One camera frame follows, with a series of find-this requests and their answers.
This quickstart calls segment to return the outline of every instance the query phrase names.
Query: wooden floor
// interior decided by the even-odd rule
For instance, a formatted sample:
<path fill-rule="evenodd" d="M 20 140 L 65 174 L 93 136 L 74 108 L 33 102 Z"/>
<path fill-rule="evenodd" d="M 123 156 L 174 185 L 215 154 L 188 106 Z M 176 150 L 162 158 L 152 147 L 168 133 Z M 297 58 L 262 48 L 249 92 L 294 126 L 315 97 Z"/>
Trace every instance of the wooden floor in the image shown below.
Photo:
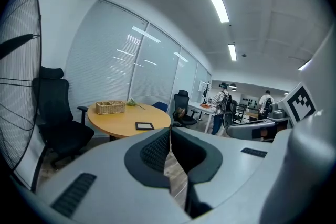
<path fill-rule="evenodd" d="M 198 121 L 197 124 L 191 126 L 191 129 L 204 132 L 205 126 L 207 123 L 208 115 L 202 116 L 202 121 Z M 210 128 L 208 130 L 208 133 L 211 133 L 212 131 L 212 125 L 210 125 Z M 225 133 L 223 127 L 221 127 L 220 131 L 218 132 L 219 136 L 227 136 Z M 99 137 L 99 138 L 93 138 L 91 141 L 87 144 L 86 147 L 82 149 L 83 152 L 88 151 L 95 146 L 101 145 L 103 143 L 107 143 L 109 141 L 108 137 Z M 56 158 L 55 153 L 51 153 L 49 150 L 47 151 L 41 170 L 39 172 L 38 176 L 38 182 L 37 182 L 37 189 L 45 182 L 47 179 L 51 178 L 57 170 L 53 169 L 50 165 L 51 160 Z M 68 165 L 71 162 L 71 158 L 65 158 L 59 162 L 57 162 L 57 168 L 61 169 Z M 165 169 L 164 169 L 164 175 L 169 177 L 170 183 L 171 183 L 171 195 L 176 200 L 176 202 L 184 209 L 185 205 L 185 198 L 186 198 L 186 190 L 187 190 L 187 175 L 183 171 L 180 164 L 177 162 L 176 158 L 174 157 L 174 154 L 172 151 L 169 152 L 166 162 L 165 162 Z"/>

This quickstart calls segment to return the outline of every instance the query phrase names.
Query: chair seat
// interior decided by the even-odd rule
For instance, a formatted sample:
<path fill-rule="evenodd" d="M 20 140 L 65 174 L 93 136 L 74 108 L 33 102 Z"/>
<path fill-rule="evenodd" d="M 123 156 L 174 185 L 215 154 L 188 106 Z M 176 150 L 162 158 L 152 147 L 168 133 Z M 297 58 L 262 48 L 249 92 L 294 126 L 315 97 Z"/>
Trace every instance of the chair seat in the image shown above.
<path fill-rule="evenodd" d="M 68 155 L 79 151 L 95 133 L 94 130 L 77 121 L 71 121 L 53 128 L 43 126 L 39 128 L 48 146 L 59 155 Z"/>
<path fill-rule="evenodd" d="M 194 125 L 197 123 L 197 121 L 188 116 L 188 115 L 185 115 L 183 118 L 179 119 L 179 122 L 182 123 L 183 125 Z"/>

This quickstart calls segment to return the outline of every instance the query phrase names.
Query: white shirt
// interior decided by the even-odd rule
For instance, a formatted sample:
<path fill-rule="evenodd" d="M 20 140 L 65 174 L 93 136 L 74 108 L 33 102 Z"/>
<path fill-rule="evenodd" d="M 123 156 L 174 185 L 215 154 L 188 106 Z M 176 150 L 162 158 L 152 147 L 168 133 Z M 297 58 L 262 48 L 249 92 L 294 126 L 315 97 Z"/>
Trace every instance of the white shirt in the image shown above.
<path fill-rule="evenodd" d="M 216 104 L 216 111 L 215 111 L 215 115 L 223 115 L 224 114 L 224 110 L 222 109 L 222 106 L 220 105 L 222 103 L 222 100 L 225 96 L 228 96 L 229 93 L 227 90 L 221 91 L 218 94 L 216 94 L 214 97 L 209 98 L 209 102 L 212 104 Z"/>
<path fill-rule="evenodd" d="M 269 94 L 263 95 L 259 100 L 259 104 L 261 104 L 261 108 L 260 108 L 260 111 L 259 111 L 260 114 L 262 114 L 264 112 L 265 105 L 266 105 L 266 102 L 267 102 L 268 98 L 271 98 L 272 104 L 274 104 L 274 98 L 272 96 L 270 96 Z"/>

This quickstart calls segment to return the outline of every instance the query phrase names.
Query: chair headrest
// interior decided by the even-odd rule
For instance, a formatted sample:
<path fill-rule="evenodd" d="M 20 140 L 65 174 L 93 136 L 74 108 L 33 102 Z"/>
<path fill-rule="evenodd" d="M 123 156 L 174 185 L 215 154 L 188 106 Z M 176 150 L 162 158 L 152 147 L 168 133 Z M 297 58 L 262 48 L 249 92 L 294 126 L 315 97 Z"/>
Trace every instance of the chair headrest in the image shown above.
<path fill-rule="evenodd" d="M 178 91 L 179 93 L 179 95 L 182 95 L 182 96 L 188 96 L 188 92 L 187 91 L 185 91 L 185 90 L 179 90 Z"/>
<path fill-rule="evenodd" d="M 61 68 L 46 68 L 41 67 L 40 77 L 44 79 L 61 79 L 64 73 Z"/>

